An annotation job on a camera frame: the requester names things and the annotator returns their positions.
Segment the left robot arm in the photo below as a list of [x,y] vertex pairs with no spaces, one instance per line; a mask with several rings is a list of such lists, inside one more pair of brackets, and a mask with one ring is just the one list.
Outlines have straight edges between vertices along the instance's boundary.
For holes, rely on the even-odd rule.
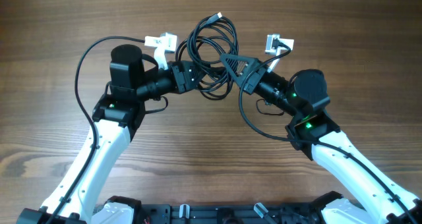
[[96,202],[115,162],[132,142],[149,112],[145,102],[165,94],[195,90],[205,73],[192,61],[155,59],[135,45],[111,51],[111,81],[90,116],[90,131],[59,186],[37,210],[25,208],[18,223],[150,223],[142,203],[111,197],[100,211]]

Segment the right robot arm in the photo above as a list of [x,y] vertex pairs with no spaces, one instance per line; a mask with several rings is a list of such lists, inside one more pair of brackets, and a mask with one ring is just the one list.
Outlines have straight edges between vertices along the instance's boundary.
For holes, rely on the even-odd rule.
[[220,61],[241,95],[257,94],[291,115],[284,140],[334,175],[372,222],[421,222],[421,199],[373,165],[327,113],[330,97],[322,71],[305,69],[286,80],[256,58],[223,54]]

